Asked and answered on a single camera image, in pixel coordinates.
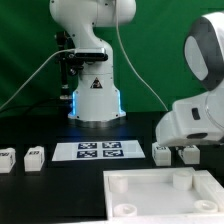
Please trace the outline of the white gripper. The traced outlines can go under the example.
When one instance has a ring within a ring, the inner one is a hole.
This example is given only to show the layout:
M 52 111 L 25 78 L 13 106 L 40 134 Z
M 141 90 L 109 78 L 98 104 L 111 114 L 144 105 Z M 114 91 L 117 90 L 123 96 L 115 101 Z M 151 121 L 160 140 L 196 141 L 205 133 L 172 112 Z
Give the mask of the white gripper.
M 224 139 L 224 127 L 208 113 L 208 93 L 176 101 L 156 126 L 160 146 L 219 144 Z

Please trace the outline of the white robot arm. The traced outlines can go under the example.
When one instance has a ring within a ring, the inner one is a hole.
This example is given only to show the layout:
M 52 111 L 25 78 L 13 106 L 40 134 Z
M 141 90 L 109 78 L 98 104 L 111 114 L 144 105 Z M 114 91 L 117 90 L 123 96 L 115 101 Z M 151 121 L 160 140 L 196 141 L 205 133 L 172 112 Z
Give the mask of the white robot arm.
M 113 83 L 113 50 L 95 36 L 95 27 L 130 22 L 135 0 L 50 0 L 52 18 L 69 34 L 74 48 L 68 62 L 79 77 L 69 118 L 85 126 L 107 125 L 125 116 Z M 224 142 L 224 12 L 206 14 L 192 24 L 184 43 L 191 72 L 206 88 L 178 100 L 156 127 L 161 146 Z

